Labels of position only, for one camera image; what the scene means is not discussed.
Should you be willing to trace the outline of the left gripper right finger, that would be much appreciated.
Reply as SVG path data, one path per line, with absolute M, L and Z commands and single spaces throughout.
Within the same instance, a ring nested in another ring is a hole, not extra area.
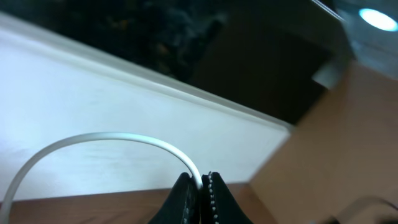
M 203 224 L 252 224 L 217 172 L 202 175 L 200 215 Z

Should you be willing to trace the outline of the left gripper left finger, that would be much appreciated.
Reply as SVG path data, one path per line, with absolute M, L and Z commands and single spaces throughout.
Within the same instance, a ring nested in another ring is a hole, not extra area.
M 199 224 L 198 189 L 188 173 L 181 173 L 169 196 L 148 224 Z

